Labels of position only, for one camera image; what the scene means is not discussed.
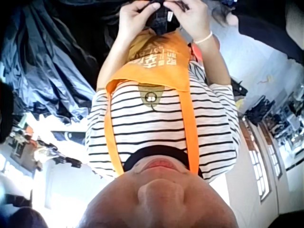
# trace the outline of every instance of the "black collar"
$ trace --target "black collar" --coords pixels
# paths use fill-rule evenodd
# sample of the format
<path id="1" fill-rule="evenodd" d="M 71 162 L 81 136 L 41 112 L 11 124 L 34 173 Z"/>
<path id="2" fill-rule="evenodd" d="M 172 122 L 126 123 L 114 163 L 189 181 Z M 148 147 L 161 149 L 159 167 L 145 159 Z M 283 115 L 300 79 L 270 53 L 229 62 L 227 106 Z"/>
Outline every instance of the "black collar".
<path id="1" fill-rule="evenodd" d="M 165 156 L 170 156 L 173 157 L 177 160 L 179 160 L 181 163 L 183 163 L 186 168 L 189 170 L 189 161 L 188 161 L 188 155 L 175 147 L 171 146 L 162 146 L 162 145 L 157 145 L 157 146 L 148 146 L 139 149 L 135 153 L 133 153 L 127 161 L 124 163 L 123 170 L 125 172 L 129 171 L 130 169 L 133 168 L 133 166 L 142 158 L 148 157 L 148 156 L 153 156 L 153 155 L 165 155 Z M 202 178 L 203 174 L 201 173 L 201 170 L 199 169 L 198 175 Z"/>

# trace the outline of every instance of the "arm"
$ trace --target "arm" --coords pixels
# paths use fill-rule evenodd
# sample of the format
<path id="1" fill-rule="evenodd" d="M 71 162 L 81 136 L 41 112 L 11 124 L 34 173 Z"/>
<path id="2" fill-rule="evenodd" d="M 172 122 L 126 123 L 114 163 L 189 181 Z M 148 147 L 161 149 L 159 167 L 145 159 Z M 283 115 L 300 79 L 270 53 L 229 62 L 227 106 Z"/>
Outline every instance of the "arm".
<path id="1" fill-rule="evenodd" d="M 231 79 L 225 61 L 219 52 L 214 39 L 211 37 L 198 44 L 205 67 L 206 77 L 209 85 L 230 85 Z"/>
<path id="2" fill-rule="evenodd" d="M 99 72 L 97 91 L 104 89 L 111 76 L 125 65 L 129 54 L 130 44 L 129 41 L 124 41 L 117 37 Z"/>
<path id="3" fill-rule="evenodd" d="M 148 18 L 160 7 L 159 3 L 153 3 L 144 8 L 148 3 L 134 1 L 121 8 L 118 36 L 99 72 L 97 91 L 104 89 L 111 76 L 125 65 L 132 41 L 142 31 Z"/>
<path id="4" fill-rule="evenodd" d="M 180 24 L 195 41 L 203 40 L 210 34 L 208 7 L 201 0 L 182 0 L 189 10 L 183 12 L 171 1 L 164 6 L 171 9 Z M 209 84 L 230 85 L 230 76 L 214 39 L 209 38 L 199 44 L 203 56 L 203 64 Z"/>

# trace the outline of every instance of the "orange apron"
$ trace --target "orange apron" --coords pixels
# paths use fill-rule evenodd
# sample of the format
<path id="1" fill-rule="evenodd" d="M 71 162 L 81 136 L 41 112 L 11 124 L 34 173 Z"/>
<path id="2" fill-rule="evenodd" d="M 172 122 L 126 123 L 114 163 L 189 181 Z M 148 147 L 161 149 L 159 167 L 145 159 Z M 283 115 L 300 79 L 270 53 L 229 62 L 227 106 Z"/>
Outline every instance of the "orange apron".
<path id="1" fill-rule="evenodd" d="M 108 108 L 104 120 L 104 134 L 111 162 L 116 173 L 124 173 L 115 142 L 112 119 L 112 93 L 122 81 L 135 81 L 174 88 L 180 98 L 184 121 L 190 171 L 199 171 L 199 142 L 190 95 L 188 73 L 189 48 L 178 32 L 155 36 L 150 30 L 142 32 L 130 48 L 129 62 L 107 82 Z"/>

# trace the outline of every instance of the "finger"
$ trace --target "finger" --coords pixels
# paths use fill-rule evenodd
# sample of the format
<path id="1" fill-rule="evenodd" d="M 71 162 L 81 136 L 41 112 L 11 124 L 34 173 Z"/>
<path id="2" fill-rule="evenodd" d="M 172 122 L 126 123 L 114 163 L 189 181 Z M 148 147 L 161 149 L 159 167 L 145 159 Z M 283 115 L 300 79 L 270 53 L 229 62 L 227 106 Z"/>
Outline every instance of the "finger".
<path id="1" fill-rule="evenodd" d="M 131 4 L 127 5 L 128 10 L 139 11 L 149 4 L 149 1 L 134 1 Z"/>
<path id="2" fill-rule="evenodd" d="M 156 11 L 158 10 L 159 8 L 161 7 L 161 5 L 156 2 L 156 3 L 153 3 L 149 6 L 147 6 L 139 15 L 138 17 L 140 17 L 141 20 L 143 21 L 147 21 L 148 18 Z"/>
<path id="3" fill-rule="evenodd" d="M 165 5 L 166 2 L 170 2 L 170 1 L 172 1 L 172 2 L 179 1 L 180 2 L 181 0 L 167 0 L 167 1 L 164 2 L 164 5 Z M 182 1 L 185 4 L 187 4 L 190 9 L 195 9 L 195 7 L 197 6 L 197 4 L 201 3 L 200 0 L 182 0 Z"/>
<path id="4" fill-rule="evenodd" d="M 163 5 L 169 8 L 177 17 L 177 19 L 181 18 L 182 14 L 184 13 L 182 9 L 176 3 L 172 1 L 165 1 Z"/>

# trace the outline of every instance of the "sleeve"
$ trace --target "sleeve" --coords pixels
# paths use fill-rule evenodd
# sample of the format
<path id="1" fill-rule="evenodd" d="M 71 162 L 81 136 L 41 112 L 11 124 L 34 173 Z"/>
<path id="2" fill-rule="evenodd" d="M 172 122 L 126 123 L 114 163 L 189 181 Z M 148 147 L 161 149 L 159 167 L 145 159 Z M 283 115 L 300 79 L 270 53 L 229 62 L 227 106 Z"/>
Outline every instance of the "sleeve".
<path id="1" fill-rule="evenodd" d="M 231 85 L 212 84 L 209 86 L 213 93 L 218 97 L 223 105 L 226 116 L 229 121 L 230 130 L 232 133 L 233 143 L 238 155 L 240 145 L 240 127 L 238 122 L 238 113 Z"/>
<path id="2" fill-rule="evenodd" d="M 108 170 L 108 166 L 111 166 L 112 164 L 108 163 L 109 155 L 105 142 L 104 117 L 107 110 L 107 105 L 108 100 L 106 91 L 98 91 L 93 97 L 92 109 L 87 117 L 85 157 L 86 163 L 92 168 L 93 171 L 108 179 L 108 177 L 113 177 L 113 170 Z"/>

